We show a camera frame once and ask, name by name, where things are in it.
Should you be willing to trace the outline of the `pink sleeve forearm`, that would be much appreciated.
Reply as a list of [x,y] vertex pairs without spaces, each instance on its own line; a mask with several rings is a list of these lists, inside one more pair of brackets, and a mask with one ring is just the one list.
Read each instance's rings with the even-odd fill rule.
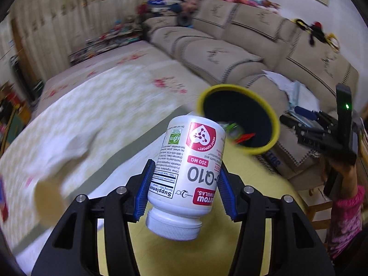
[[361,208],[365,196],[363,186],[357,186],[353,198],[332,203],[331,224],[328,234],[328,254],[334,260],[362,230]]

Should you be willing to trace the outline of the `person's right hand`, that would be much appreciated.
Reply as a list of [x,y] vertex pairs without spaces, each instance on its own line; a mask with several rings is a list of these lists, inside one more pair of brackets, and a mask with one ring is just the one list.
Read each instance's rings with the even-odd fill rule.
[[335,160],[329,160],[329,162],[331,166],[342,175],[339,199],[354,198],[358,190],[356,165],[340,163]]

